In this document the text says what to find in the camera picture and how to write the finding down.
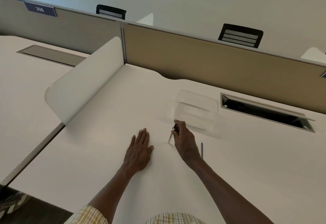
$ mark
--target pen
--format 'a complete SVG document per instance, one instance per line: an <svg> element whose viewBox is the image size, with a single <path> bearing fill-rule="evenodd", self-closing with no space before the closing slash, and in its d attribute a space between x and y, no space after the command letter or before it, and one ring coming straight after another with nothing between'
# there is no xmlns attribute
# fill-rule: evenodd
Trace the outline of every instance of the pen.
<svg viewBox="0 0 326 224"><path fill-rule="evenodd" d="M178 125L175 124L175 125L173 126L172 130L177 130L177 129L178 129ZM170 138L169 138L169 141L168 141L168 144L170 143L170 141L171 141L171 139L172 139L172 136L173 136L173 134L171 133Z"/></svg>

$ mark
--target desk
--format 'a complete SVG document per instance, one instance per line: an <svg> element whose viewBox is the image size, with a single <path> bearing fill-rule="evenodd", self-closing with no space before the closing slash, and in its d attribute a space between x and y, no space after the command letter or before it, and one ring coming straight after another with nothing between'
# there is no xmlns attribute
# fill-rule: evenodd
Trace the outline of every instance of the desk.
<svg viewBox="0 0 326 224"><path fill-rule="evenodd" d="M133 134L146 127L155 149L130 181L113 223L143 223L161 212L186 212L223 223L207 190L167 143L173 99L185 89L220 93L302 112L316 133L219 109L219 139L194 132L204 160L275 223L326 218L326 116L189 80L170 80L132 65L122 69L10 184L75 212L112 178Z"/></svg>
<svg viewBox="0 0 326 224"><path fill-rule="evenodd" d="M63 127L47 106L45 90L71 67L16 53L31 45L61 49L19 37L0 36L0 184L6 185Z"/></svg>

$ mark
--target wooden floor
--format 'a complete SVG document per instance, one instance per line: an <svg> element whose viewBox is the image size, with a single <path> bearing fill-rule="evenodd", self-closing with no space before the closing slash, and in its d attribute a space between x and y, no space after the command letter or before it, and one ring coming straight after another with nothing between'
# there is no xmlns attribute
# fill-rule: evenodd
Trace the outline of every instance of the wooden floor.
<svg viewBox="0 0 326 224"><path fill-rule="evenodd" d="M26 204L0 219L1 224L63 224L72 213L31 198Z"/></svg>

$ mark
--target left hand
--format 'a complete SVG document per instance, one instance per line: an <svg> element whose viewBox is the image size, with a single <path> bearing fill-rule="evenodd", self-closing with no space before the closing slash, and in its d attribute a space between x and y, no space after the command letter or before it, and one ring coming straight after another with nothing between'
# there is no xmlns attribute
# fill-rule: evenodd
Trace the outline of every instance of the left hand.
<svg viewBox="0 0 326 224"><path fill-rule="evenodd" d="M139 131L137 138L133 135L123 161L123 166L132 175L145 169L149 163L154 146L148 147L148 143L149 133L146 128Z"/></svg>

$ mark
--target forearm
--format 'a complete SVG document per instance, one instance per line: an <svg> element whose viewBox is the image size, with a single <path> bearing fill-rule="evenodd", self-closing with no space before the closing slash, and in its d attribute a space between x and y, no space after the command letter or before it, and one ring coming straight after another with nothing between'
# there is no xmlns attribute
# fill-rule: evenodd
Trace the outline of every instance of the forearm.
<svg viewBox="0 0 326 224"><path fill-rule="evenodd" d="M259 209L218 176L202 159L190 163L220 210L226 224L272 224Z"/></svg>
<svg viewBox="0 0 326 224"><path fill-rule="evenodd" d="M90 201L89 205L101 212L111 224L118 203L133 174L122 166L110 182Z"/></svg>

